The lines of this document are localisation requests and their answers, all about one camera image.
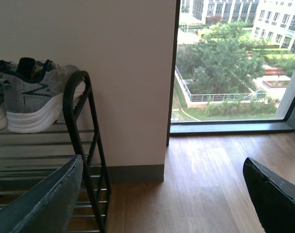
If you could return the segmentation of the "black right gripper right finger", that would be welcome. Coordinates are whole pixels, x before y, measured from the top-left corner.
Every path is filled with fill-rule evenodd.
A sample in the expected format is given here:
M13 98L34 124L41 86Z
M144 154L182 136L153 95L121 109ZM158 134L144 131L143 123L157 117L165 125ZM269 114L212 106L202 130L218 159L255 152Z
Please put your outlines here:
M243 176L258 219L266 233L295 233L295 185L251 157Z

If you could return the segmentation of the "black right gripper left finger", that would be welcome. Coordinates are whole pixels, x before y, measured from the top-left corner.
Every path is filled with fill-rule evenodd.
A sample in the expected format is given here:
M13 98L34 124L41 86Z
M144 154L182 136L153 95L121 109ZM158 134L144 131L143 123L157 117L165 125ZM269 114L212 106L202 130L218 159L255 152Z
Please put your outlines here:
M28 192L0 210L0 233L64 233L82 181L76 155Z

